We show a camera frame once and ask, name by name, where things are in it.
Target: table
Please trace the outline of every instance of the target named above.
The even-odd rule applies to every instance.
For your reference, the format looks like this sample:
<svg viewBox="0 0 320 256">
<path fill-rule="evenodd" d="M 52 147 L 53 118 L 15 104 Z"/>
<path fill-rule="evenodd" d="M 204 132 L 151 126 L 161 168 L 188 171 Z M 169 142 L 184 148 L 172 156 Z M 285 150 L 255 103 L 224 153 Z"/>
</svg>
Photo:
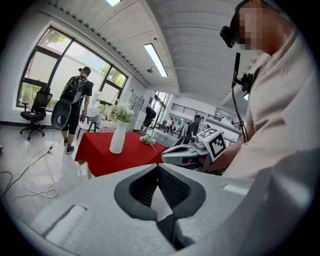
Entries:
<svg viewBox="0 0 320 256">
<path fill-rule="evenodd" d="M 162 163 L 161 154 L 166 150 L 158 143 L 153 147 L 140 141 L 141 135 L 127 132 L 122 153 L 113 154 L 109 147 L 113 132 L 85 132 L 78 147 L 75 161 L 85 160 L 93 176 L 119 172 L 132 167 Z"/>
</svg>

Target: office chair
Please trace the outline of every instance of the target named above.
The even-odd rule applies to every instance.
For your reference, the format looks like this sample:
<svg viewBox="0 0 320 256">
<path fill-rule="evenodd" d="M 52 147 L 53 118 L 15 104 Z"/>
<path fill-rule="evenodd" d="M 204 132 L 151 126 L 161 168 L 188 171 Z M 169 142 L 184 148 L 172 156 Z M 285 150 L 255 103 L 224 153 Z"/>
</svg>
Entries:
<svg viewBox="0 0 320 256">
<path fill-rule="evenodd" d="M 28 121 L 31 121 L 31 123 L 30 123 L 29 127 L 22 129 L 20 131 L 20 134 L 22 134 L 23 131 L 31 130 L 30 133 L 29 133 L 29 136 L 27 138 L 28 141 L 30 140 L 31 134 L 34 131 L 38 131 L 38 132 L 42 133 L 43 137 L 45 136 L 45 133 L 42 131 L 43 127 L 39 123 L 39 121 L 42 121 L 43 119 L 45 119 L 45 117 L 46 117 L 46 108 L 47 108 L 47 105 L 48 105 L 49 101 L 51 100 L 51 98 L 52 98 L 52 94 L 50 93 L 50 88 L 42 87 L 36 93 L 36 96 L 35 96 L 34 103 L 32 105 L 31 111 L 27 111 L 27 105 L 29 103 L 23 103 L 22 102 L 22 104 L 24 105 L 24 111 L 21 112 L 20 115 L 24 119 L 26 119 Z"/>
</svg>

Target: white ceiling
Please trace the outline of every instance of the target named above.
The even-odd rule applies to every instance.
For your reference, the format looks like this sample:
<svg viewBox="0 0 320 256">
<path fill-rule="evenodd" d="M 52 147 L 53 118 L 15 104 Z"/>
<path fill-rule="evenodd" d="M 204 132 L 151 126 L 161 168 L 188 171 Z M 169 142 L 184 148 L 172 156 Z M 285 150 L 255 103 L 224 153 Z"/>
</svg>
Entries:
<svg viewBox="0 0 320 256">
<path fill-rule="evenodd" d="M 47 0 L 116 49 L 152 90 L 209 97 L 226 107 L 232 103 L 224 98 L 230 92 L 236 52 L 241 53 L 240 77 L 259 57 L 236 45 L 228 48 L 220 37 L 240 1 L 122 0 L 111 7 L 106 0 Z M 156 68 L 147 72 L 154 67 L 144 49 L 148 43 L 156 48 L 168 77 L 161 77 Z"/>
</svg>

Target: white robot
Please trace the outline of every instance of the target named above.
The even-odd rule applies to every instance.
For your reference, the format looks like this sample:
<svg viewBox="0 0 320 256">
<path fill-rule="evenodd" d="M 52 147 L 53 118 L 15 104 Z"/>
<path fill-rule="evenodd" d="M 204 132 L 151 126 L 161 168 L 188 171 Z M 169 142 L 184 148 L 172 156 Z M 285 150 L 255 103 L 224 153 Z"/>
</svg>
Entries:
<svg viewBox="0 0 320 256">
<path fill-rule="evenodd" d="M 214 162 L 225 150 L 226 142 L 221 130 L 209 128 L 192 137 L 189 144 L 173 146 L 161 155 L 161 159 L 166 164 L 196 169 L 198 167 L 199 156 L 206 156 L 206 161 L 201 169 L 205 172 L 211 162 Z"/>
</svg>

